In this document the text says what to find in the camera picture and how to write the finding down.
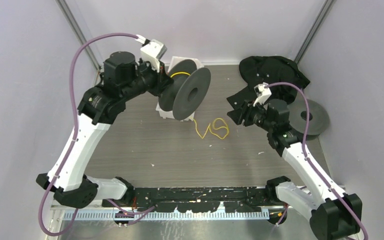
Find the white plastic bin far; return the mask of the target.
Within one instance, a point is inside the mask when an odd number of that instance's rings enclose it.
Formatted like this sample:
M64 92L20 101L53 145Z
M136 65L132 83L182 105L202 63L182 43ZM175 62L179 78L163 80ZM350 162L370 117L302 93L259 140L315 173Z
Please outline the white plastic bin far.
M172 68L173 68L176 64L178 64L178 63L180 63L181 61L184 61L184 60L192 60L192 61L196 64L196 66L197 66L198 69L204 67L204 65L203 65L197 58L181 57L181 56L173 56L173 57L171 58L170 63L169 63L168 72L170 72L170 71L172 70Z

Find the white plastic bin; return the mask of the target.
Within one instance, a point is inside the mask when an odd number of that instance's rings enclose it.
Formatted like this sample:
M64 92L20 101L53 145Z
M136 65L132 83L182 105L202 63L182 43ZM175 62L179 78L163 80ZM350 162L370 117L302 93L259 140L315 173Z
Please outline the white plastic bin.
M192 61L196 64L196 66L197 66L198 69L204 67L204 65L203 65L197 58L181 57L181 56L173 56L173 57L171 58L170 63L169 63L168 72L170 72L170 71L172 70L172 68L173 68L176 64L178 64L178 63L180 63L181 61L184 61L184 60L192 60Z
M172 111L164 111L164 110L162 110L162 108L160 107L159 103L156 104L155 110L159 113L159 116L161 118L163 118L163 119L174 119L175 120L173 112ZM193 121L194 120L194 116L195 116L195 112L193 112L187 118L181 120L181 122L183 122L183 121Z

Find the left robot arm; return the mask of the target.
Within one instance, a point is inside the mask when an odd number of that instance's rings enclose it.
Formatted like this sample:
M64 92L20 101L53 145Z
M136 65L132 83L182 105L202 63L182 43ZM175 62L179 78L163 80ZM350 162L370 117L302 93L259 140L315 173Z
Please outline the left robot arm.
M103 63L100 82L74 106L74 126L52 169L36 183L61 205L75 209L95 200L115 200L121 207L133 202L133 186L121 177L96 178L85 174L100 140L126 103L144 93L159 97L173 80L159 59L136 59L127 51L114 52Z

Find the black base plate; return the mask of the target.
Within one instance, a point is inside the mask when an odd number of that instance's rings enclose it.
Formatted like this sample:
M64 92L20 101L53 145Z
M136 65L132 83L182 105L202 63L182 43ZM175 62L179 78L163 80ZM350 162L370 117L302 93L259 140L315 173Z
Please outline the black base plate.
M113 202L120 207L145 211L152 206L158 213L215 212L224 206L226 213L259 212L264 206L285 205L275 194L257 186L219 187L136 187Z

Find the black cloth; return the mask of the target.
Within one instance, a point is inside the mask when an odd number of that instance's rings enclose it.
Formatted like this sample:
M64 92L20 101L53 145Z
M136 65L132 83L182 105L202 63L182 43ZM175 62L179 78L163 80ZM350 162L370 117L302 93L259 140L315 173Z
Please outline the black cloth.
M238 70L247 86L226 98L234 109L257 98L258 84L287 82L303 90L311 83L294 61L283 56L249 56L240 61Z

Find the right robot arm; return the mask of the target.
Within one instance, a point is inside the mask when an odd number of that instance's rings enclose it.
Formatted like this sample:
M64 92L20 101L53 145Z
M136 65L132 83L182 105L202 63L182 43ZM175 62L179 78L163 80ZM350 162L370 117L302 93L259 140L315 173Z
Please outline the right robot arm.
M306 193L289 180L275 178L266 184L268 203L284 202L296 209L308 220L318 240L350 239L358 233L367 237L361 221L362 200L336 184L307 147L306 124L317 120L325 123L328 119L323 109L315 115L308 111L306 107L311 104L311 100L292 104L281 99L271 99L267 104L233 100L233 109L227 115L237 125L255 125L265 130L270 146L295 170L309 191Z

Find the white plastic bin near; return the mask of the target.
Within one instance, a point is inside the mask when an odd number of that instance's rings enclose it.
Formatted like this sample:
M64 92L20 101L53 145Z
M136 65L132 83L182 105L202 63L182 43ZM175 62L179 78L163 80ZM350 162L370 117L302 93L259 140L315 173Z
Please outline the white plastic bin near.
M174 119L175 120L173 112L172 111L164 111L164 110L162 110L162 108L160 107L159 103L156 104L155 110L159 113L159 116L161 118L163 118L163 119ZM181 122L183 122L183 121L193 121L194 120L194 116L195 116L195 112L193 112L187 118L181 120Z

